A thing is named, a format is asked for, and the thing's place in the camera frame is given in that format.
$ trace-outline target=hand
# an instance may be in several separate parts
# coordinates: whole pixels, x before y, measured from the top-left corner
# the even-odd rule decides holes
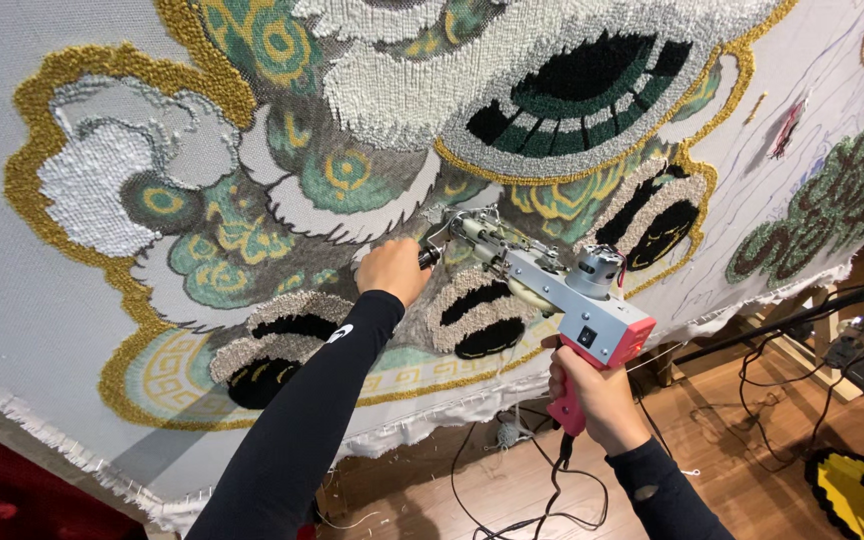
[[[356,278],[359,293],[384,290],[408,308],[419,298],[432,269],[419,269],[419,242],[412,238],[389,240],[362,259]]]
[[[542,339],[542,347],[554,348],[558,335]],[[578,394],[585,414],[585,430],[609,456],[639,448],[652,436],[632,401],[625,367],[600,372],[568,346],[552,352],[549,395],[557,400],[566,393],[566,375]]]

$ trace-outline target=wooden floor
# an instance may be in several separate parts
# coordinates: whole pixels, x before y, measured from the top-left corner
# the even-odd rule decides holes
[[[852,276],[843,283],[864,283],[864,249],[853,261]],[[843,317],[864,312],[864,304],[847,308]],[[723,333],[736,332],[727,326]],[[708,338],[705,343],[713,342]],[[762,444],[759,431],[747,420],[738,403],[738,359],[747,347],[729,350],[681,366],[688,379],[659,390],[647,369],[633,375],[649,388],[644,403],[661,429],[680,468],[699,469],[692,485],[718,514],[736,538],[841,538],[819,510],[803,480],[804,463],[778,472]],[[797,377],[799,372],[774,352],[750,367],[754,381]],[[770,441],[781,454],[808,440],[812,425],[822,411],[826,392],[805,380],[772,388],[748,387],[750,407],[758,411]],[[544,409],[541,402],[536,408]],[[523,413],[533,425],[539,417]],[[322,525],[321,540],[451,540],[472,538],[475,524],[452,495],[450,465],[469,426],[437,429],[432,437],[387,453],[378,459],[351,458],[342,461],[326,490],[327,510],[334,525]],[[495,444],[496,423],[478,423],[458,461],[455,487],[462,502],[479,521],[493,530],[543,513],[553,493],[550,467],[536,448],[519,443],[507,452],[486,450]],[[539,444],[552,455],[558,453],[560,435],[544,431]],[[816,445],[834,446],[864,455],[864,397],[848,405],[832,400]],[[605,524],[594,531],[580,528],[566,518],[551,518],[542,529],[543,538],[645,538],[645,532],[612,470],[603,460],[604,451],[587,436],[576,441],[573,469],[598,476],[608,488]],[[562,495],[555,510],[594,521],[602,511],[602,488],[578,474],[560,474]],[[510,538],[532,538],[532,527]]]

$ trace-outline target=power switch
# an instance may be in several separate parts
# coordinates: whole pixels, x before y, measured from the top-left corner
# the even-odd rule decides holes
[[[595,333],[595,330],[588,326],[583,327],[582,332],[579,333],[579,345],[582,345],[585,349],[589,349],[593,346],[593,341],[595,341],[596,336],[598,336],[598,334]]]

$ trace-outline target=white logo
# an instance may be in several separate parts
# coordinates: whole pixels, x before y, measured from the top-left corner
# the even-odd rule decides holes
[[[338,338],[342,338],[342,336],[345,336],[346,334],[348,334],[352,331],[353,331],[353,325],[344,325],[341,328],[333,331],[332,335],[330,335],[328,337],[328,341],[326,341],[325,343],[331,343]]]

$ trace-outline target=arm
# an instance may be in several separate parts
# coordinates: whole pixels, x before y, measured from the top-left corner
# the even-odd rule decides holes
[[[556,346],[557,336],[542,340]],[[552,353],[549,394],[565,393],[566,374],[572,380],[585,431],[606,450],[606,462],[631,501],[646,534],[653,540],[726,540],[732,534],[695,492],[679,466],[649,435],[632,401],[625,368],[599,372],[569,347]]]
[[[362,260],[362,296],[326,343],[275,396],[225,467],[188,540],[294,540],[335,459],[379,352],[422,292],[419,244],[387,242]]]

